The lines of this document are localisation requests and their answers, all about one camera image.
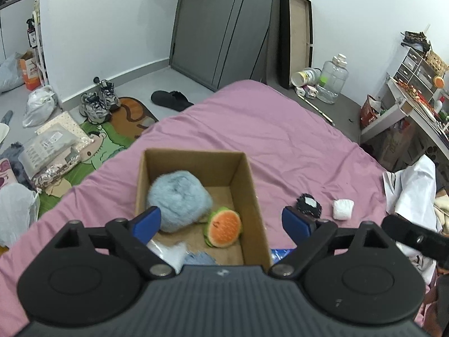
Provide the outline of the black fuzzy patch toy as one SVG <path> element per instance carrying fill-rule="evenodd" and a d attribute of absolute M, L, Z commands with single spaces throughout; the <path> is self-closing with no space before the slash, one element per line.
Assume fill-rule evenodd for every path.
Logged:
<path fill-rule="evenodd" d="M 321 204 L 315 200 L 313 195 L 308 193 L 303 193 L 297 198 L 295 208 L 299 212 L 316 219 L 320 218 L 322 213 Z"/>

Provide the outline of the fluffy light blue plush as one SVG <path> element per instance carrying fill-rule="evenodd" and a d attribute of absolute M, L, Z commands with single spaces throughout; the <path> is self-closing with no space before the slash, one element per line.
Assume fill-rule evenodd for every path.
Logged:
<path fill-rule="evenodd" d="M 160 230 L 165 233 L 174 233 L 197 223 L 213 206 L 209 192 L 186 170 L 158 177 L 148 191 L 146 203 L 160 209 Z"/>

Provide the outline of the white soft pad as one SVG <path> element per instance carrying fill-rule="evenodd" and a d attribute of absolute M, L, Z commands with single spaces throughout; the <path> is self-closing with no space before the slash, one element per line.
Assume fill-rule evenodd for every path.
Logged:
<path fill-rule="evenodd" d="M 354 201 L 350 199 L 337 199 L 333 201 L 333 218 L 337 221 L 348 221 L 352 218 Z"/>

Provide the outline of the brown cardboard box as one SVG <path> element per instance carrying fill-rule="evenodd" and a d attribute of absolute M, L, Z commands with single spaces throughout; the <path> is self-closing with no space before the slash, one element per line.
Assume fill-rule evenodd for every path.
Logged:
<path fill-rule="evenodd" d="M 158 232 L 154 240 L 165 246 L 179 242 L 190 252 L 207 252 L 219 265 L 260 265 L 267 271 L 272 265 L 263 218 L 254 190 L 247 156 L 234 151 L 188 151 L 149 148 L 139 164 L 135 214 L 148 208 L 147 195 L 153 182 L 164 174 L 187 170 L 194 175 L 213 200 L 212 210 L 230 208 L 239 214 L 243 233 L 227 248 L 209 247 L 204 224 L 191 224 L 178 232 Z"/>

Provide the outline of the white plastic bag in box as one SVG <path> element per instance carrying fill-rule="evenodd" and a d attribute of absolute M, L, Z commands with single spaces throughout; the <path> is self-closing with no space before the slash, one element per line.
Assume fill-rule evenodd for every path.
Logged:
<path fill-rule="evenodd" d="M 188 255 L 188 250 L 185 242 L 178 242 L 173 246 L 166 246 L 160 242 L 150 240 L 147 247 L 156 256 L 165 261 L 174 268 L 178 274 L 184 266 L 184 261 Z"/>

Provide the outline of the white crumpled cloth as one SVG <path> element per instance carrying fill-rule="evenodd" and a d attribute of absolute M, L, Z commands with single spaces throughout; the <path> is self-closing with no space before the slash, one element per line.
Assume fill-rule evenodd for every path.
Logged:
<path fill-rule="evenodd" d="M 434 210 L 435 164 L 427 155 L 403 170 L 384 172 L 383 180 L 387 213 L 437 233 L 442 230 Z"/>

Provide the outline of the orange burger plush toy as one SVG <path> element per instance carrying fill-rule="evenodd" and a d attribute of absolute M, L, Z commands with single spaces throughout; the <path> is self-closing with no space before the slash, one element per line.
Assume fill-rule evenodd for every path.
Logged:
<path fill-rule="evenodd" d="M 221 207 L 210 214 L 204 228 L 205 243 L 209 247 L 227 248 L 239 239 L 243 231 L 239 214 L 227 207 Z"/>

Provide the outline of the green cartoon floor mat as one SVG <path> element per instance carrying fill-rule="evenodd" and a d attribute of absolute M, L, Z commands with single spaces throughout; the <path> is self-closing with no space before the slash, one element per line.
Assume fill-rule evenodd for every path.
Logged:
<path fill-rule="evenodd" d="M 120 108 L 112 112 L 110 121 L 100 125 L 88 121 L 81 124 L 93 142 L 80 151 L 81 161 L 76 166 L 40 194 L 39 215 L 54 208 L 73 186 L 128 148 L 144 130 L 157 122 L 157 118 L 141 101 L 121 97 L 120 103 Z"/>

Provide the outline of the white desk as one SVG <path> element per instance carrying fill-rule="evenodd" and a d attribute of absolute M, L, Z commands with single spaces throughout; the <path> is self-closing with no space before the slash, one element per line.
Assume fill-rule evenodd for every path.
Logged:
<path fill-rule="evenodd" d="M 384 88 L 389 104 L 381 101 L 381 114 L 361 129 L 360 143 L 388 170 L 402 169 L 426 154 L 439 171 L 448 171 L 448 137 L 433 117 L 433 109 L 420 92 L 388 78 Z"/>

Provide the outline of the clear packaged fabric bag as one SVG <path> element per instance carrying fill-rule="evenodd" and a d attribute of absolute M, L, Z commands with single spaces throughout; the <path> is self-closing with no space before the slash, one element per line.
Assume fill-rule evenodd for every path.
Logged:
<path fill-rule="evenodd" d="M 28 141 L 18 159 L 27 176 L 32 179 L 65 149 L 75 145 L 78 140 L 78 136 L 60 124 L 55 124 Z"/>

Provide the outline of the black slipper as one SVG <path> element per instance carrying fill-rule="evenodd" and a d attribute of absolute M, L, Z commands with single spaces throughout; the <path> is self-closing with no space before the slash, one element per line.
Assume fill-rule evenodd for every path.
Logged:
<path fill-rule="evenodd" d="M 179 91 L 165 91 L 156 90 L 151 95 L 152 103 L 157 106 L 162 106 L 177 112 L 182 112 L 185 109 L 193 106 L 193 103 L 189 102 L 187 97 Z"/>

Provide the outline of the red bag under desk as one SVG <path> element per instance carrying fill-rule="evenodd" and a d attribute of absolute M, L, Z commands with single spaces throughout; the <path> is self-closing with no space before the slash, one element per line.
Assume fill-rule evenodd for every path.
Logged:
<path fill-rule="evenodd" d="M 368 95 L 360 110 L 360 127 L 366 128 L 381 114 L 381 101 L 375 100 L 371 95 Z"/>

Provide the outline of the small white pink box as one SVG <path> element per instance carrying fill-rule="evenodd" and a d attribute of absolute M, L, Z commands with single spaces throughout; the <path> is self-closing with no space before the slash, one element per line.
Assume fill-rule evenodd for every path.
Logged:
<path fill-rule="evenodd" d="M 315 87 L 306 85 L 306 86 L 303 86 L 303 88 L 305 91 L 305 96 L 307 98 L 314 99 L 317 97 L 317 89 Z"/>

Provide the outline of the white paper cup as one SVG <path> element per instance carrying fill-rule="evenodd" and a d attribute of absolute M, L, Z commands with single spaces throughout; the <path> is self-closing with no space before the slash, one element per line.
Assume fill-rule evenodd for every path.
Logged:
<path fill-rule="evenodd" d="M 293 86 L 299 88 L 306 85 L 314 86 L 316 83 L 318 83 L 320 74 L 320 69 L 306 68 L 302 71 L 293 73 L 291 77 L 291 83 Z"/>

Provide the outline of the grey door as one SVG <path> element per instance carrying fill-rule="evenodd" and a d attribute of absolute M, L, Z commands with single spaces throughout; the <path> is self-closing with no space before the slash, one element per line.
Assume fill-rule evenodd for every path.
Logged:
<path fill-rule="evenodd" d="M 216 91 L 264 81 L 272 0 L 178 0 L 170 67 Z"/>

